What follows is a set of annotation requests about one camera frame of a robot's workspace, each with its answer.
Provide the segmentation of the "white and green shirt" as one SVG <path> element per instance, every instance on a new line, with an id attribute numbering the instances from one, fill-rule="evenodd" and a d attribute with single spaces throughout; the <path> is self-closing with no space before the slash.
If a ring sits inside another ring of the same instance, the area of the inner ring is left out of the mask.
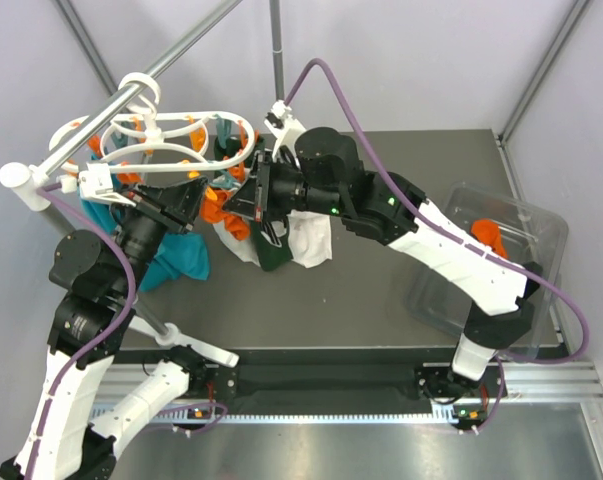
<path id="1" fill-rule="evenodd" d="M 236 191 L 252 164 L 244 163 L 213 174 L 212 188 Z M 292 212 L 284 222 L 262 227 L 244 220 L 250 227 L 250 236 L 235 240 L 221 223 L 213 228 L 221 242 L 245 263 L 252 263 L 265 272 L 273 272 L 293 262 L 304 268 L 313 268 L 332 258 L 332 231 L 325 215 Z"/>

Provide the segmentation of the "white clip hanger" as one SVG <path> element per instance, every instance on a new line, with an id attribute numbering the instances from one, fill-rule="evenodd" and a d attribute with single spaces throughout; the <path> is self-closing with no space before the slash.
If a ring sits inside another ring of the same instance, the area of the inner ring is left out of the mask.
<path id="1" fill-rule="evenodd" d="M 257 135 L 243 117 L 225 111 L 160 113 L 157 110 L 161 96 L 158 83 L 150 76 L 138 72 L 127 74 L 120 82 L 122 88 L 132 84 L 149 88 L 154 98 L 149 100 L 139 94 L 138 104 L 134 102 L 125 104 L 125 107 L 130 110 L 128 114 L 119 113 L 109 121 L 109 126 L 99 143 L 102 157 L 90 164 L 107 164 L 111 178 L 119 175 L 120 180 L 124 181 L 125 178 L 130 177 L 134 183 L 137 183 L 143 173 L 185 173 L 193 179 L 202 172 L 228 170 L 240 165 L 254 150 Z M 210 140 L 207 123 L 212 120 L 228 121 L 239 127 L 241 146 L 237 153 L 225 160 L 205 158 Z M 133 153 L 160 150 L 177 152 L 184 160 L 166 164 L 126 164 L 120 160 Z M 64 173 L 81 171 L 77 165 L 68 160 L 58 163 L 46 160 L 38 166 L 30 166 L 29 170 L 38 186 L 43 186 L 57 170 L 62 170 Z"/>

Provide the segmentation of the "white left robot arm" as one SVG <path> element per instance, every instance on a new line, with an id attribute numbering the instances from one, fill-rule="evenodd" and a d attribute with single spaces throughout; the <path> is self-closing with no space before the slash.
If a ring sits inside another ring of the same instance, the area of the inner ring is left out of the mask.
<path id="1" fill-rule="evenodd" d="M 65 295 L 58 304 L 46 351 L 46 376 L 21 450 L 0 466 L 2 479 L 106 479 L 122 452 L 150 421 L 179 397 L 207 387 L 207 362 L 190 343 L 174 344 L 154 372 L 112 410 L 90 418 L 97 390 L 114 363 L 136 315 L 137 288 L 164 238 L 188 230 L 207 182 L 172 187 L 125 187 L 116 233 L 56 197 L 40 199 L 66 210 L 83 228 L 58 243 L 49 279 Z"/>

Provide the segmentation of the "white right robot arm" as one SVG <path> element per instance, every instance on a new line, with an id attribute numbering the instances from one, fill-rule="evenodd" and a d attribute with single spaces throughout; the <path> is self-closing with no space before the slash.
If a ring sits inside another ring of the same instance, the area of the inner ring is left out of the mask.
<path id="1" fill-rule="evenodd" d="M 479 389 L 495 355 L 532 326 L 538 264 L 497 255 L 402 176 L 365 169 L 355 141 L 332 128 L 310 129 L 277 152 L 257 152 L 223 209 L 261 225 L 292 212 L 337 217 L 348 231 L 418 260 L 463 291 L 471 307 L 447 372 L 459 395 Z"/>

